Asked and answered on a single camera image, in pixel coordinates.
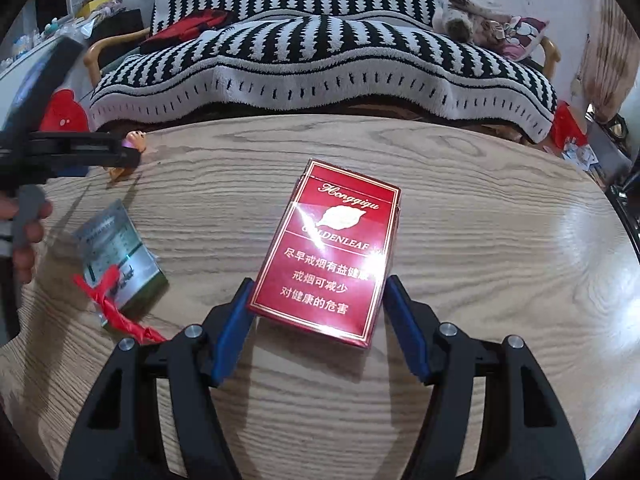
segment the wooden table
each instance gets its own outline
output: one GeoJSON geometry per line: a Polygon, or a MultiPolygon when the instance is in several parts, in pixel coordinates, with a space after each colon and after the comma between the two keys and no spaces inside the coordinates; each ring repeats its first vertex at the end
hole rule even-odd
{"type": "MultiPolygon", "coordinates": [[[[22,335],[0,351],[0,394],[51,472],[116,340],[71,285],[70,234],[123,199],[170,289],[145,321],[166,336],[201,322],[255,277],[296,179],[315,156],[402,188],[394,253],[412,297],[470,336],[523,336],[577,436],[588,476],[640,407],[640,266],[600,189],[546,153],[471,132],[355,116],[256,117],[148,136],[144,164],[47,186],[55,205],[22,335]]],[[[461,471],[482,419],[476,380],[461,471]]],[[[170,398],[165,447],[180,469],[170,398]]],[[[261,320],[214,401],[245,479],[392,480],[430,390],[409,373],[380,314],[368,351],[261,320]]]]}

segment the curtain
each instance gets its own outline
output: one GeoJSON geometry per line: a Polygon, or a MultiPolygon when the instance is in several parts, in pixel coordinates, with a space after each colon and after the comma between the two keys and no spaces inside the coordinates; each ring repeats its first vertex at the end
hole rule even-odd
{"type": "Polygon", "coordinates": [[[610,121],[633,87],[640,40],[615,0],[596,0],[580,79],[598,122],[610,121]]]}

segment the red cigarette pack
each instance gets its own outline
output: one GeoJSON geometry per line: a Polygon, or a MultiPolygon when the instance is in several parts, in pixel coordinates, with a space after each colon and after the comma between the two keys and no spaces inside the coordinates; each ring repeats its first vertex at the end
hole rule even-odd
{"type": "Polygon", "coordinates": [[[390,266],[400,189],[310,160],[248,308],[366,348],[390,266]]]}

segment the hand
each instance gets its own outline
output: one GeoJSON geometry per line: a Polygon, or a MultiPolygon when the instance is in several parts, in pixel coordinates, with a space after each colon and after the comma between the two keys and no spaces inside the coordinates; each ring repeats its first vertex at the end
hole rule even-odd
{"type": "MultiPolygon", "coordinates": [[[[0,192],[0,220],[10,220],[18,212],[18,203],[16,200],[7,198],[0,192]]],[[[40,218],[46,218],[53,212],[53,206],[50,202],[46,202],[41,208],[40,218]]],[[[30,222],[24,227],[27,240],[32,244],[37,244],[44,238],[44,228],[39,221],[30,222]]],[[[33,266],[36,261],[36,253],[33,247],[17,249],[14,251],[14,267],[18,280],[21,283],[29,283],[33,277],[33,266]]]]}

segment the plush toy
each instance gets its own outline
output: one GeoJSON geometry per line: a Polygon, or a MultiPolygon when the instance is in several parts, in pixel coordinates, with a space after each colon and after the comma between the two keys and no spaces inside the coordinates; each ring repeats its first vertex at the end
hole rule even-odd
{"type": "Polygon", "coordinates": [[[501,23],[511,15],[495,0],[438,0],[433,15],[433,30],[460,43],[491,48],[504,41],[501,23]]]}

